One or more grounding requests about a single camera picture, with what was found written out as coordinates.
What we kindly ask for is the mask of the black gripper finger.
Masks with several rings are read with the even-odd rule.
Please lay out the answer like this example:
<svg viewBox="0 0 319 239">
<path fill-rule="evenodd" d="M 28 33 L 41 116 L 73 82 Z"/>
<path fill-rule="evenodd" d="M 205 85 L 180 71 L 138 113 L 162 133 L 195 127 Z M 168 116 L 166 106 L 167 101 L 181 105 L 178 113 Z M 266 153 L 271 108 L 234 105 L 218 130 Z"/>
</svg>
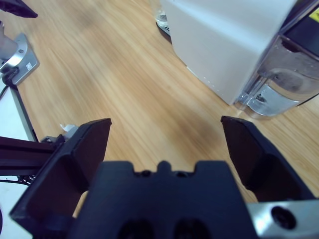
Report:
<svg viewBox="0 0 319 239">
<path fill-rule="evenodd" d="M 81 125 L 62 144 L 9 213 L 33 238 L 65 238 L 81 195 L 104 160 L 110 119 Z"/>
<path fill-rule="evenodd" d="M 16 16 L 24 18 L 37 18 L 38 14 L 34 12 L 22 0 L 0 0 L 0 9 Z"/>
<path fill-rule="evenodd" d="M 222 116 L 221 123 L 241 183 L 259 202 L 315 199 L 285 157 L 252 122 Z"/>
</svg>

